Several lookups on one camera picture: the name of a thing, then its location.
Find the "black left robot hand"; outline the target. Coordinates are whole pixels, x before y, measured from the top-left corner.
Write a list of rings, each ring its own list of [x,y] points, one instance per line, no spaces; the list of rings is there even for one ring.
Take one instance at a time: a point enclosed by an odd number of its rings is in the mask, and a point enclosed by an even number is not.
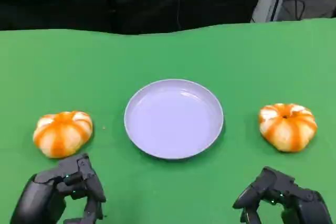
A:
[[[83,215],[64,223],[96,223],[103,220],[106,202],[103,186],[87,153],[58,162],[49,170],[34,174],[16,204],[11,223],[57,223],[66,209],[65,198],[86,198]]]

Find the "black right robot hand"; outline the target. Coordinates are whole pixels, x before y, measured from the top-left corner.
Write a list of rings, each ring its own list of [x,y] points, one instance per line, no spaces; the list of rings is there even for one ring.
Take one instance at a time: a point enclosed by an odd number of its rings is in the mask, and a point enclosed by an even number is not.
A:
[[[241,223],[261,223],[257,212],[261,201],[271,205],[281,204],[283,223],[333,223],[318,191],[302,188],[295,183],[294,177],[268,166],[262,169],[233,204],[234,209],[242,209]]]

